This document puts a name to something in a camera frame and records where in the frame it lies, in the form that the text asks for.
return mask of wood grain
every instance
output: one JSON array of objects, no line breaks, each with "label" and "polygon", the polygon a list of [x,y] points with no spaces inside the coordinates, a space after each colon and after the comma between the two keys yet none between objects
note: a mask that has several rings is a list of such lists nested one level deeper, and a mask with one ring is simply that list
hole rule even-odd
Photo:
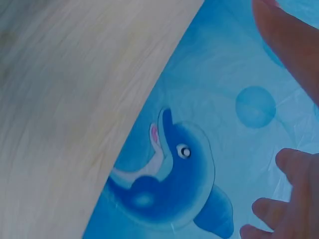
[{"label": "wood grain", "polygon": [[0,238],[81,238],[202,0],[28,1],[0,8]]}]

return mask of hand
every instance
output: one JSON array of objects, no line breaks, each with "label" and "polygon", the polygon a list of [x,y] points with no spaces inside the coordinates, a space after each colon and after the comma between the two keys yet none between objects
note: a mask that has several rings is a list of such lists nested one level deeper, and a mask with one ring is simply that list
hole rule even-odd
[{"label": "hand", "polygon": [[[319,105],[319,30],[287,14],[274,0],[253,0],[253,11],[264,40]],[[291,200],[258,199],[253,212],[274,231],[246,225],[240,230],[242,239],[319,238],[319,155],[283,149],[276,163],[293,186]]]},{"label": "hand", "polygon": [[290,202],[267,198],[253,204],[253,212],[273,233],[251,225],[240,230],[243,239],[317,239],[319,235],[319,155],[282,149],[277,166],[293,186]]}]

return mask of blue plastic surface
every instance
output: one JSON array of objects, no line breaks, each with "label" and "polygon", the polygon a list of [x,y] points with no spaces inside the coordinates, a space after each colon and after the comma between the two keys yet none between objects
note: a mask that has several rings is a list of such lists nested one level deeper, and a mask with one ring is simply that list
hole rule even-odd
[{"label": "blue plastic surface", "polygon": [[[252,202],[289,199],[275,155],[317,152],[319,110],[261,39],[250,4],[206,0],[138,116],[85,239],[239,239],[247,223],[267,230]],[[315,2],[280,4],[319,23]]]}]

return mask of bubble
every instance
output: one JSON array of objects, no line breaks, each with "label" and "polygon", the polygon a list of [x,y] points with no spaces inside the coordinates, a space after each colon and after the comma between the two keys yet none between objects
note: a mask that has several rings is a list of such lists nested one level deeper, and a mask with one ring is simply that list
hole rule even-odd
[{"label": "bubble", "polygon": [[236,98],[236,114],[249,128],[268,125],[276,114],[276,103],[272,95],[262,87],[250,86]]},{"label": "bubble", "polygon": [[282,68],[285,68],[281,60],[278,58],[278,56],[273,52],[273,50],[265,42],[263,43],[263,48],[264,48],[264,51],[267,53],[267,55],[270,57],[270,59],[272,59],[272,61],[276,65]]}]

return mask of cartoon dolphin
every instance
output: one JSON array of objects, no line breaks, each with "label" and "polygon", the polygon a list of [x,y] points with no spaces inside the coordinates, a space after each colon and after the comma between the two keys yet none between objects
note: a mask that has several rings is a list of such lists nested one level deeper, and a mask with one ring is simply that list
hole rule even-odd
[{"label": "cartoon dolphin", "polygon": [[150,139],[154,156],[136,172],[114,168],[106,189],[132,219],[157,229],[193,221],[223,239],[234,231],[227,195],[214,185],[215,166],[204,132],[189,122],[173,123],[170,109],[159,114]]}]

